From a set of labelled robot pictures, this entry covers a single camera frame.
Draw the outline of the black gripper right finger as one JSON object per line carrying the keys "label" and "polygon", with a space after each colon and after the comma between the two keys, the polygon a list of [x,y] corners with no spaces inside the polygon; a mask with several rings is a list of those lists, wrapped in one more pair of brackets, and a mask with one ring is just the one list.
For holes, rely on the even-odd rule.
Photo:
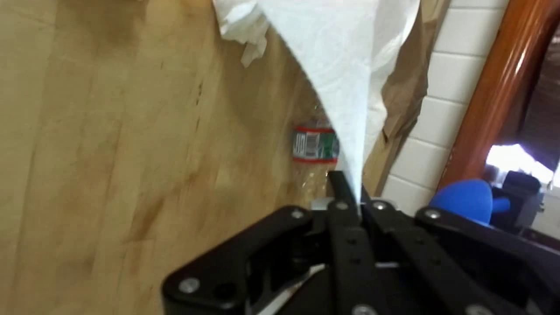
{"label": "black gripper right finger", "polygon": [[379,262],[403,262],[442,315],[503,315],[507,302],[480,286],[442,246],[391,201],[363,192],[363,223]]}

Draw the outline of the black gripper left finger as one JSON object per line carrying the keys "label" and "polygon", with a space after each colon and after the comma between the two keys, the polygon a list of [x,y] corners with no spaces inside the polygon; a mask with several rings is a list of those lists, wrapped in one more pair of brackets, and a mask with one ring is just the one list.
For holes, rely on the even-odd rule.
{"label": "black gripper left finger", "polygon": [[339,315],[382,315],[370,236],[344,171],[328,174],[335,199],[328,206],[332,272]]}

